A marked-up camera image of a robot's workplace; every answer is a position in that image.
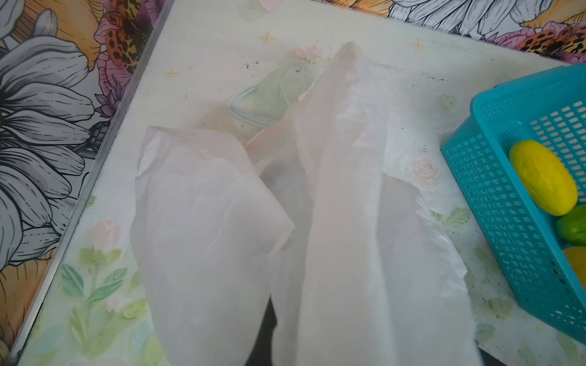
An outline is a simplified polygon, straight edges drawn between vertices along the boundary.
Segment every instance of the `yellow mango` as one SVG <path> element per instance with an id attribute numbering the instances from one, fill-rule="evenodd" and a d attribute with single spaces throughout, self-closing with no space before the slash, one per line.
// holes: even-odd
<path id="1" fill-rule="evenodd" d="M 509 160 L 529 195 L 542 210 L 554 216 L 570 212 L 578 202 L 572 175 L 547 147 L 533 141 L 513 145 Z"/>

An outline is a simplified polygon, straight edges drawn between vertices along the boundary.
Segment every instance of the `table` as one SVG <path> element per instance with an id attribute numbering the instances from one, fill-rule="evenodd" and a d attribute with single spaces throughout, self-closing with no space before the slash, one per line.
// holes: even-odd
<path id="1" fill-rule="evenodd" d="M 258 0 L 175 1 L 21 364 L 166 365 L 128 238 L 145 129 L 211 128 L 246 143 L 259 129 L 229 114 L 233 95 L 299 62 L 295 47 L 316 44 L 327 60 L 350 40 L 373 59 L 393 108 L 385 172 L 422 190 L 469 269 L 479 346 L 507 365 L 586 364 L 582 344 L 518 307 L 440 153 L 474 95 L 563 64 L 309 0 L 271 13 Z"/>

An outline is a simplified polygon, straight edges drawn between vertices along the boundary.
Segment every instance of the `green fruit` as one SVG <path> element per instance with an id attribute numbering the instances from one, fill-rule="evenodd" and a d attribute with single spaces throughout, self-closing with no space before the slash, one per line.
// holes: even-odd
<path id="1" fill-rule="evenodd" d="M 576 206 L 556 221 L 556 232 L 572 245 L 586 247 L 586 205 Z"/>

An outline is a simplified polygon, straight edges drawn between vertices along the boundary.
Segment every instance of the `plastic bag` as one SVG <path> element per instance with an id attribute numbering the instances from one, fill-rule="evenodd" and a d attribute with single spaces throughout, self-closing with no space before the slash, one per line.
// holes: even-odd
<path id="1" fill-rule="evenodd" d="M 249 186 L 229 197 L 242 200 L 240 196 L 248 196 L 253 189 L 257 197 L 266 199 L 266 203 L 256 205 L 256 211 L 250 210 L 240 218 L 216 214 L 210 200 L 210 207 L 198 205 L 192 213 L 180 210 L 183 214 L 177 221 L 157 222 L 158 212 L 175 208 L 166 207 L 161 200 L 161 206 L 154 207 L 159 210 L 153 211 L 149 202 L 160 200 L 153 196 L 172 195 L 172 202 L 180 206 L 179 201 L 185 197 L 198 201 L 206 192 L 191 185 L 197 186 L 199 181 L 213 185 L 226 178 L 222 170 L 202 170 L 202 161 L 214 161 L 214 153 L 225 158 L 226 150 L 241 157 L 236 152 L 241 146 L 234 145 L 236 140 L 211 141 L 208 132 L 189 132 L 193 140 L 188 141 L 191 137 L 178 132 L 173 138 L 182 138 L 182 149 L 197 150 L 190 147 L 195 143 L 209 155 L 170 157 L 166 149 L 176 144 L 173 138 L 157 141 L 147 137 L 145 153 L 157 157 L 143 156 L 139 165 L 140 215 L 133 223 L 131 241 L 141 274 L 149 273 L 144 279 L 145 291 L 155 330 L 172 365 L 243 365 L 248 356 L 244 349 L 250 347 L 250 352 L 252 348 L 264 310 L 262 300 L 268 293 L 277 317 L 272 338 L 275 366 L 480 365 L 463 280 L 464 264 L 431 217 L 419 191 L 382 173 L 389 114 L 381 96 L 370 61 L 354 43 L 344 45 L 330 68 L 291 107 L 283 122 L 260 132 L 248 144 L 250 161 L 238 159 L 246 166 L 240 171 L 245 170 L 247 177 L 252 162 L 262 183 L 251 178 Z M 148 164 L 150 160 L 160 164 Z M 149 181 L 163 180 L 160 175 L 175 172 L 164 168 L 163 163 L 183 164 L 188 179 L 165 179 L 169 186 L 164 189 L 145 189 L 152 185 Z M 180 184 L 171 184 L 172 180 Z M 285 217 L 265 196 L 263 189 L 267 188 Z M 271 216 L 272 225 L 263 225 L 268 231 L 263 250 L 246 250 L 258 244 L 239 239 L 241 250 L 234 252 L 226 245 L 218 256 L 198 256 L 192 267 L 186 260 L 182 266 L 170 261 L 158 264 L 155 253 L 165 250 L 158 248 L 168 242 L 165 236 L 174 237 L 175 231 L 191 232 L 192 228 L 183 226 L 193 225 L 192 216 L 204 216 L 208 211 L 211 226 L 198 226 L 198 230 L 212 234 L 231 230 L 238 220 L 256 227 L 258 218 L 264 221 Z M 289 219 L 295 226 L 290 235 Z M 160 230 L 166 234 L 155 234 Z M 203 251 L 199 246 L 205 247 L 189 235 L 178 238 L 183 256 L 191 257 Z M 267 252 L 271 241 L 272 248 Z M 177 244 L 174 251 L 180 248 Z M 224 256 L 231 258 L 231 267 L 226 267 Z M 200 267 L 215 271 L 202 272 Z M 158 274 L 150 273 L 153 268 Z M 266 277 L 248 276 L 250 273 L 264 273 Z M 210 274 L 221 278 L 241 275 L 258 282 L 239 283 L 242 288 L 236 289 Z M 210 293 L 198 294 L 200 290 L 190 283 L 174 284 L 159 278 L 180 275 L 189 275 L 198 283 L 210 281 L 205 288 L 213 288 L 212 295 L 217 292 L 223 297 L 210 299 L 205 308 L 192 306 Z M 175 287 L 175 293 L 160 286 Z M 242 309 L 242 314 L 224 319 L 226 307 L 214 309 L 212 303 L 221 299 L 233 301 L 232 310 Z M 218 332 L 216 324 L 225 332 Z M 217 356 L 223 353 L 231 357 Z"/>

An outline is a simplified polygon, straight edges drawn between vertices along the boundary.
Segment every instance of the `white table surface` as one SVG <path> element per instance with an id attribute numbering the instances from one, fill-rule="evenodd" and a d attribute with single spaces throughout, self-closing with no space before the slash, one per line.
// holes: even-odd
<path id="1" fill-rule="evenodd" d="M 267 32 L 272 39 L 262 38 Z M 130 280 L 136 270 L 128 245 L 134 176 L 148 125 L 219 129 L 245 143 L 259 129 L 228 113 L 233 95 L 294 62 L 295 47 L 316 43 L 324 56 L 333 56 L 350 40 L 377 64 L 394 111 L 386 173 L 423 191 L 470 270 L 467 283 L 480 347 L 511 366 L 586 364 L 583 345 L 518 307 L 476 221 L 466 220 L 468 206 L 440 153 L 441 142 L 469 115 L 474 95 L 508 78 L 563 64 L 310 0 L 284 0 L 272 13 L 258 0 L 175 1 L 94 188 L 96 202 L 82 216 L 64 263 L 82 268 L 79 251 L 91 246 L 88 232 L 100 221 L 113 220 L 122 229 L 117 244 L 122 258 L 115 266 L 127 267 L 125 283 Z M 76 300 L 64 295 L 61 280 L 56 276 L 49 290 L 23 354 L 24 365 L 42 356 L 36 338 L 56 324 L 68 328 Z M 121 301 L 144 296 L 141 288 L 128 293 Z M 141 331 L 152 331 L 149 315 L 144 319 L 120 330 L 98 360 L 111 357 L 122 360 L 121 365 L 133 364 L 132 347 L 125 342 L 134 342 Z M 70 336 L 61 335 L 53 346 L 59 352 L 49 364 L 94 362 L 80 358 L 83 352 Z"/>

